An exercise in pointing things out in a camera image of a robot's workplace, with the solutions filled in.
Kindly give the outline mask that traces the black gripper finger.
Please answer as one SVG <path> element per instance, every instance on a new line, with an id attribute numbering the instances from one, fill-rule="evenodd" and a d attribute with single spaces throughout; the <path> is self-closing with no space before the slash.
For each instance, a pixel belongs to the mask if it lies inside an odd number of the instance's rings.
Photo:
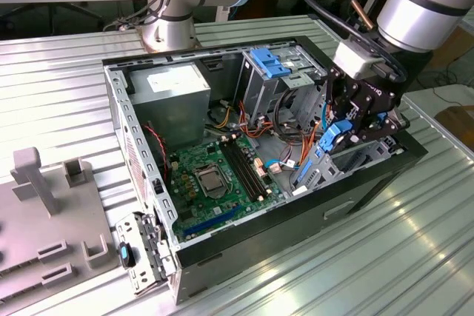
<path id="1" fill-rule="evenodd" d="M 349 142 L 378 141 L 405 130 L 409 126 L 410 122 L 401 114 L 400 110 L 393 108 L 389 112 L 381 112 L 363 118 L 358 129 L 351 130 Z"/>
<path id="2" fill-rule="evenodd" d="M 326 103 L 332 123 L 347 119 L 352 124 L 367 124 L 370 94 L 366 83 L 354 80 L 339 67 L 331 67 L 327 77 Z"/>

